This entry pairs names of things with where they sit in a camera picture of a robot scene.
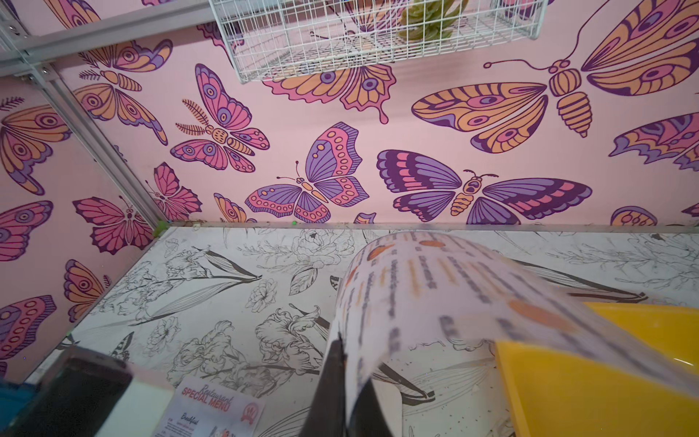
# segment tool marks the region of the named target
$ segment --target succulent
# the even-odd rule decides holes
[[[434,41],[449,38],[459,15],[466,9],[468,0],[461,0],[461,5],[449,11],[456,0],[420,1],[406,8],[401,15],[401,24],[406,30],[399,31],[398,37],[411,41]]]

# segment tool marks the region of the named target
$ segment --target floral table surface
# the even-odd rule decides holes
[[[385,230],[173,228],[35,372],[77,343],[266,400],[258,437],[297,435],[315,392],[336,288]],[[699,236],[452,231],[584,300],[699,307]],[[492,343],[414,345],[375,378],[403,399],[403,435],[510,437]]]

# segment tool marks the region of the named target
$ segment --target purple butterfly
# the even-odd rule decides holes
[[[325,223],[330,219],[330,210],[323,203],[347,207],[368,199],[359,181],[350,176],[361,163],[354,149],[358,134],[359,131],[343,122],[335,124],[318,137],[308,152],[305,165],[308,182],[299,175],[295,181],[300,187],[289,184],[262,187],[249,195],[245,204],[256,213],[264,211],[276,217],[293,213],[306,223]]]
[[[379,153],[376,167],[388,189],[394,193],[429,189],[406,194],[394,200],[394,208],[410,211],[423,222],[434,220],[449,204],[452,215],[459,215],[471,203],[467,224],[520,224],[519,218],[505,206],[485,197],[473,201],[483,186],[483,177],[475,175],[461,188],[461,178],[436,159],[404,150]],[[497,182],[483,188],[483,195],[508,205],[529,220],[560,213],[590,197],[592,189],[578,182],[563,179],[528,178]]]

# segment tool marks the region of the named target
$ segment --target black object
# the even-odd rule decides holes
[[[357,398],[349,426],[345,408],[345,354],[342,340],[335,340],[298,437],[392,437],[371,381]]]
[[[2,435],[92,437],[131,379],[123,361],[71,346],[46,371],[39,393]]]

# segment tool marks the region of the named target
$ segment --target butterfly wallpaper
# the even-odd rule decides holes
[[[143,251],[131,246],[112,255],[101,252],[108,243],[93,244],[90,224],[73,201],[119,201],[121,193],[37,88],[0,79],[0,120],[0,378],[21,382],[109,289],[110,278],[123,275]],[[176,179],[164,177],[169,194]],[[183,190],[166,201],[189,200]],[[68,293],[62,284],[72,258],[85,260],[91,271],[80,277],[73,267]],[[90,278],[98,292],[84,289],[81,278]]]
[[[329,13],[349,38],[399,19],[390,2],[410,4]],[[165,1],[13,3],[43,35]],[[53,66],[172,221],[695,226],[698,17],[697,0],[555,0],[535,41],[245,85],[211,23]],[[151,234],[91,158],[65,155],[79,143],[48,103],[15,89],[0,96],[0,268],[14,263],[27,293],[0,304],[52,290],[38,343],[44,325],[79,320]],[[55,234],[66,241],[49,245]],[[35,265],[50,287],[25,284]],[[68,271],[90,288],[62,287]]]

